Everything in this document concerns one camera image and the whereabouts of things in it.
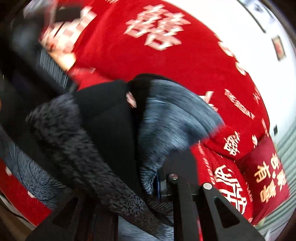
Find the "black pants with patterned waistband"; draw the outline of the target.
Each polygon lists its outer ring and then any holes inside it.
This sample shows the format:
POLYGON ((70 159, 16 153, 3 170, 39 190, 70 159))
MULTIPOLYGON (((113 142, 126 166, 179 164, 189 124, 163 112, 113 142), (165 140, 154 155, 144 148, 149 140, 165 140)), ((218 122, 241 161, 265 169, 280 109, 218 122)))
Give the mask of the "black pants with patterned waistband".
POLYGON ((223 124, 201 97, 158 75, 78 91, 1 82, 1 127, 15 146, 157 240, 174 238, 173 205, 153 196, 157 172, 223 124))

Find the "dark red pillow gold characters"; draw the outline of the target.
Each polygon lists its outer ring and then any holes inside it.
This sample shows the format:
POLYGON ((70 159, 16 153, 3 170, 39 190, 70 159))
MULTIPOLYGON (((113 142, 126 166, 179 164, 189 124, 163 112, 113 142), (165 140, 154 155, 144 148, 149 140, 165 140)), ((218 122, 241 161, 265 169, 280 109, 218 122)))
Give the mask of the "dark red pillow gold characters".
POLYGON ((252 224, 256 225, 289 198, 285 171, 272 139, 267 136, 236 165, 247 181, 252 196, 252 224))

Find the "red bedspread with white characters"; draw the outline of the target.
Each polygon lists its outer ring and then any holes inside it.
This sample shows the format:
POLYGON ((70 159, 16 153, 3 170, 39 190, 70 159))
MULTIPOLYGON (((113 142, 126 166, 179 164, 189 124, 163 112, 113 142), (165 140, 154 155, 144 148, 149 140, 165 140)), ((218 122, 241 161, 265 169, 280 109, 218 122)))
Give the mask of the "red bedspread with white characters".
POLYGON ((252 196, 236 161, 266 136, 266 108, 226 42, 177 5, 31 1, 1 30, 1 71, 31 90, 46 83, 78 91, 152 74, 194 92, 224 122, 189 149, 198 184, 212 184, 252 224, 252 196))

